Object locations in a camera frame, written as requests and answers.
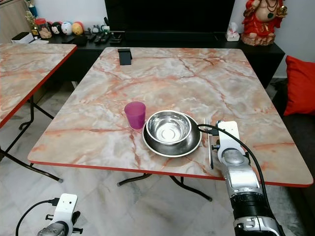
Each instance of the fork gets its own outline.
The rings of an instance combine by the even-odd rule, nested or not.
[[[203,119],[204,124],[211,124],[210,118],[204,118]],[[209,151],[209,161],[210,161],[210,168],[213,170],[213,160],[212,160],[212,153],[211,153],[211,142],[210,142],[210,136],[211,134],[208,134],[208,151]]]

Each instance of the wooden cabinet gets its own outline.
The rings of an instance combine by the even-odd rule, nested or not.
[[[20,32],[30,32],[25,18],[28,10],[24,0],[8,0],[0,3],[0,43],[10,43]]]

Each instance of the black cable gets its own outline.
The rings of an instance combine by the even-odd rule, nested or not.
[[[31,206],[21,217],[21,219],[19,220],[18,225],[16,226],[16,230],[15,230],[15,236],[19,236],[19,228],[20,228],[20,224],[22,222],[22,220],[24,219],[24,217],[30,212],[30,210],[32,210],[35,206],[38,206],[39,204],[42,203],[50,203],[50,200],[45,200],[45,201],[41,201],[39,203],[34,204],[33,206]]]
[[[19,220],[18,225],[16,226],[15,229],[15,236],[19,236],[19,228],[21,225],[22,220],[24,219],[24,217],[30,212],[30,210],[32,210],[35,206],[38,206],[39,204],[42,203],[51,203],[53,206],[56,206],[58,204],[59,198],[54,198],[54,199],[50,199],[50,200],[45,200],[45,201],[41,201],[39,203],[34,204],[33,206],[31,206],[21,217],[21,219]]]
[[[278,225],[278,228],[279,230],[281,230],[282,232],[282,235],[284,235],[284,232],[283,232],[283,229],[281,227],[281,225],[278,223],[277,219],[275,218],[275,215],[273,214],[272,210],[271,210],[271,207],[269,205],[269,200],[268,200],[268,196],[267,196],[267,191],[266,191],[266,186],[265,186],[265,180],[264,180],[264,177],[263,177],[263,174],[262,174],[262,171],[261,171],[261,168],[260,168],[260,165],[254,155],[254,153],[250,150],[250,148],[248,146],[246,146],[241,140],[239,140],[238,138],[235,138],[233,135],[231,135],[229,132],[226,132],[224,129],[221,129],[217,126],[214,126],[214,125],[210,125],[210,124],[199,124],[198,125],[198,130],[201,131],[202,133],[206,133],[206,134],[211,134],[210,132],[207,132],[206,130],[203,130],[203,129],[200,129],[199,127],[209,127],[209,128],[213,128],[213,129],[216,129],[224,134],[226,134],[227,136],[231,137],[232,139],[234,139],[235,141],[237,141],[241,146],[243,146],[247,151],[248,153],[251,155],[256,167],[257,167],[257,170],[258,170],[258,174],[259,174],[259,178],[260,178],[260,183],[261,183],[261,188],[262,188],[262,192],[264,194],[264,198],[265,198],[265,202],[267,204],[267,207],[269,208],[273,218],[275,219],[277,225]]]

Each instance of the television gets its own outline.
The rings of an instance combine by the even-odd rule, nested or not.
[[[235,0],[105,0],[111,31],[138,34],[192,35],[225,32]]]

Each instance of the white box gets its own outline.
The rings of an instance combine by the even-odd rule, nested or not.
[[[34,40],[33,35],[30,32],[22,32],[11,39],[12,43],[30,43]]]

